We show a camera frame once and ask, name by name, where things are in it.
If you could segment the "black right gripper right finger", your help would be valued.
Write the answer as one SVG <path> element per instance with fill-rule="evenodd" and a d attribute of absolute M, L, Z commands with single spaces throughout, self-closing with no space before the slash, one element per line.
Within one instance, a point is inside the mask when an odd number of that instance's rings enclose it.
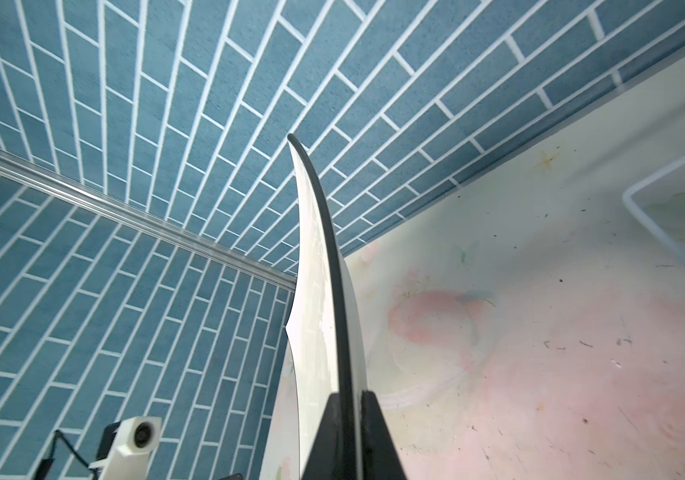
<path fill-rule="evenodd" d="M 361 396 L 361 444 L 365 480 L 406 480 L 377 397 Z"/>

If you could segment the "white square plate black rim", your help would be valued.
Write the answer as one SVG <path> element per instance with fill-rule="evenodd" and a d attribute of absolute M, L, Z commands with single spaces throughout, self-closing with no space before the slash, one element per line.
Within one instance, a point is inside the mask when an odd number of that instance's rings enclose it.
<path fill-rule="evenodd" d="M 361 392 L 350 327 L 355 306 L 338 248 L 332 214 L 314 164 L 302 142 L 288 135 L 298 190 L 298 278 L 286 322 L 286 358 L 270 418 L 260 479 L 302 479 L 326 401 L 339 393 L 352 405 L 356 478 L 363 476 Z"/>

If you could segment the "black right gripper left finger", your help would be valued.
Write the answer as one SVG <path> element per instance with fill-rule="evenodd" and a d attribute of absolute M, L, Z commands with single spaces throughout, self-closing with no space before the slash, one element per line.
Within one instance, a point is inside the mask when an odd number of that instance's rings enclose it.
<path fill-rule="evenodd" d="M 355 479 L 356 438 L 352 405 L 332 393 L 302 471 L 302 480 Z"/>

